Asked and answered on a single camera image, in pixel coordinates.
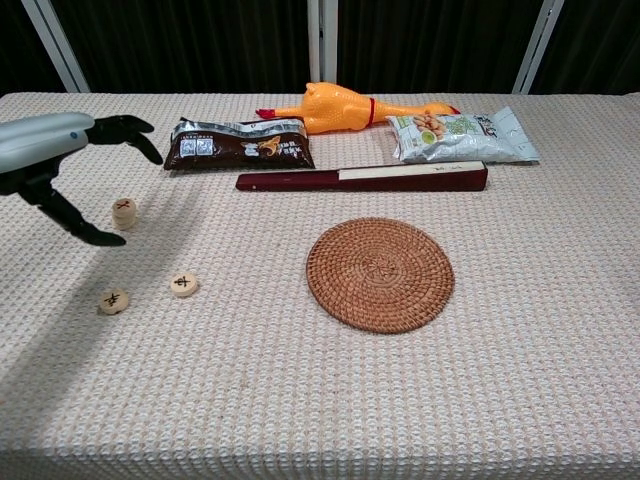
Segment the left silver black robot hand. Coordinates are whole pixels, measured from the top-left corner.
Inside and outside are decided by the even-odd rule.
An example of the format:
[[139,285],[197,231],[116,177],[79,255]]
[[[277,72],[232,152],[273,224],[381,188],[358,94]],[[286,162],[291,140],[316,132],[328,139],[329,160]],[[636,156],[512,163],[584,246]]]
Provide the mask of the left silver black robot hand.
[[151,163],[162,156],[147,135],[154,126],[134,115],[95,118],[81,112],[51,113],[1,124],[1,194],[28,204],[86,244],[119,247],[121,236],[97,229],[53,186],[61,162],[87,145],[127,144]]

